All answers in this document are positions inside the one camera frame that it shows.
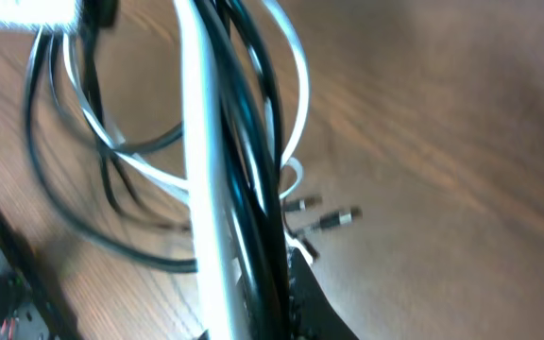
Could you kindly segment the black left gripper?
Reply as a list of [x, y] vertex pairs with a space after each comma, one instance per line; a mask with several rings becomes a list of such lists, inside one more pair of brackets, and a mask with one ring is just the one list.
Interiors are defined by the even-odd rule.
[[0, 210], [0, 339], [80, 337], [57, 274]]

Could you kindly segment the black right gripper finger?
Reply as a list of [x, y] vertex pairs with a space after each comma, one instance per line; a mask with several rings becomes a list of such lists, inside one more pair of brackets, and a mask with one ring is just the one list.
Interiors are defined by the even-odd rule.
[[334, 310], [301, 252], [288, 253], [290, 335], [292, 339], [358, 340]]

